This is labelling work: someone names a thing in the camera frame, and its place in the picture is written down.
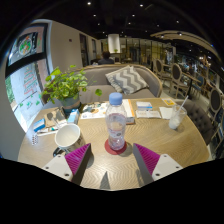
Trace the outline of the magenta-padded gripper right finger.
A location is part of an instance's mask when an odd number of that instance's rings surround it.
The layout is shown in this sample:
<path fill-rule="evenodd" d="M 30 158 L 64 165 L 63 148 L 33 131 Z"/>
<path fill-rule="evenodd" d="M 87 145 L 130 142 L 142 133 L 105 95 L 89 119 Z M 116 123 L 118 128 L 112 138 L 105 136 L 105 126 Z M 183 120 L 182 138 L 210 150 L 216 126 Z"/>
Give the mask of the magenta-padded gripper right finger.
<path fill-rule="evenodd" d="M 133 154 L 145 185 L 182 169 L 168 154 L 159 155 L 137 143 L 133 144 Z"/>

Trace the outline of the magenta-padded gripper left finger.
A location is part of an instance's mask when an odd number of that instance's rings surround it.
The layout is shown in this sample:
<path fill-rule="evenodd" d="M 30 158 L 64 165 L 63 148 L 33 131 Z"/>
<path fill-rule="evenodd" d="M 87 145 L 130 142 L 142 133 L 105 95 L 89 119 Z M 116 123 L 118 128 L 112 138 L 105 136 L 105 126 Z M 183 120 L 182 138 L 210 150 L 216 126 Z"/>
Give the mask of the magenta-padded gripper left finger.
<path fill-rule="evenodd" d="M 67 155 L 56 155 L 43 166 L 43 169 L 76 185 L 80 185 L 90 156 L 91 144 L 86 144 Z"/>

